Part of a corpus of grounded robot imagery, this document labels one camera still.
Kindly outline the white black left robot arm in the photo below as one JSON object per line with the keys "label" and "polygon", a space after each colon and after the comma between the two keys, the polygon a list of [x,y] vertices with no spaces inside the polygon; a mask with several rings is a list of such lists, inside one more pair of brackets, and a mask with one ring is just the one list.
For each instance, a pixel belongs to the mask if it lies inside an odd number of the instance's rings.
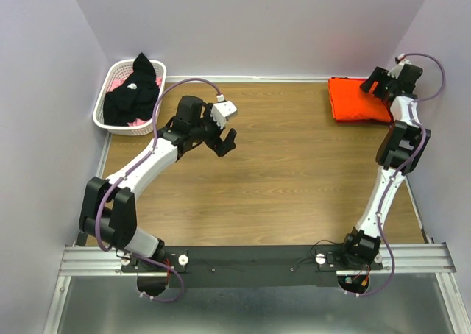
{"label": "white black left robot arm", "polygon": [[88,181],[79,229],[105,249],[137,255],[145,270],[158,270],[165,259],[165,243],[138,227],[139,196],[161,172],[201,144],[219,157],[233,150],[236,130],[230,129],[224,138],[221,134],[237,113],[231,101],[205,103],[195,96],[183,96],[175,115],[139,155],[107,178]]}

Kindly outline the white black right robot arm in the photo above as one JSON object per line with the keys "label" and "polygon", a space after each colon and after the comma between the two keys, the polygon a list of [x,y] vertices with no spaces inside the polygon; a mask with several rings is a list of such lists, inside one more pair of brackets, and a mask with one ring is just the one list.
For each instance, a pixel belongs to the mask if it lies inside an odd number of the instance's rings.
{"label": "white black right robot arm", "polygon": [[377,257],[394,197],[431,137],[431,131],[420,123],[414,94],[422,72],[402,59],[390,71],[377,67],[360,85],[364,93],[372,93],[387,105],[393,122],[376,154],[378,173],[365,211],[338,253],[340,264],[347,269],[371,265]]}

